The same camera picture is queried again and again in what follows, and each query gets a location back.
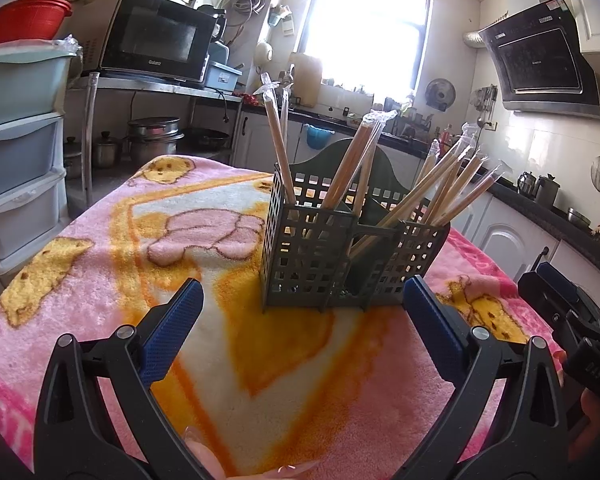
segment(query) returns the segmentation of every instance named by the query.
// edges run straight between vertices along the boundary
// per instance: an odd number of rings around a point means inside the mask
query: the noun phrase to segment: human hand
[[[554,352],[554,358],[558,359],[558,362],[562,364],[567,359],[567,352],[558,350]],[[560,381],[560,386],[563,386],[563,370],[558,371],[558,380]],[[569,462],[581,458],[600,434],[600,397],[585,388],[580,396],[580,406],[582,407],[582,413],[588,417],[589,423],[576,439],[569,444]]]
[[[187,447],[193,453],[193,455],[200,461],[204,468],[209,471],[209,474],[215,480],[294,480],[299,479],[300,475],[306,471],[309,471],[309,469],[313,469],[318,464],[316,461],[303,462],[296,465],[285,465],[259,475],[231,476],[227,478],[218,458],[207,446],[204,446],[198,442],[199,439],[196,437],[196,435],[197,431],[189,426],[185,430],[184,442],[187,444]]]

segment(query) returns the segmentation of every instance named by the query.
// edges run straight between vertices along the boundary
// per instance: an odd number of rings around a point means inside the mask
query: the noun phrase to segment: bright window
[[[299,51],[324,79],[403,101],[414,88],[429,0],[312,0]]]

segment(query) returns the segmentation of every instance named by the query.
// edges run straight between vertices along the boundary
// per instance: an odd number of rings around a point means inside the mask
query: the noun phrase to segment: cabinet handle
[[[538,254],[538,257],[536,258],[536,260],[534,261],[533,266],[531,267],[531,272],[534,272],[536,270],[536,268],[538,267],[538,265],[540,264],[540,260],[542,260],[543,256],[547,256],[547,254],[549,254],[549,247],[544,246],[544,249],[542,249],[542,252],[540,254]]]

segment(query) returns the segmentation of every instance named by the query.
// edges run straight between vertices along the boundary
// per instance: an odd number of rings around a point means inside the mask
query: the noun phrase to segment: range hood
[[[580,53],[564,0],[509,0],[508,16],[480,31],[507,110],[600,118],[593,69]]]

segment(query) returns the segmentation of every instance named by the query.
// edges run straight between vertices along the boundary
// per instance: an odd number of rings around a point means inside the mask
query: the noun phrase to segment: pink blanket
[[[152,386],[175,429],[198,430],[228,475],[319,460],[314,479],[386,479],[452,392],[399,307],[367,313],[260,307],[270,176],[184,156],[158,158],[72,222],[0,297],[0,432],[29,466],[42,377],[59,335],[109,336],[164,303],[187,276],[203,313]],[[516,285],[451,230],[426,281],[499,338],[546,338]],[[465,455],[494,413],[496,387]],[[105,390],[106,399],[111,391]],[[128,452],[140,456],[112,418]]]

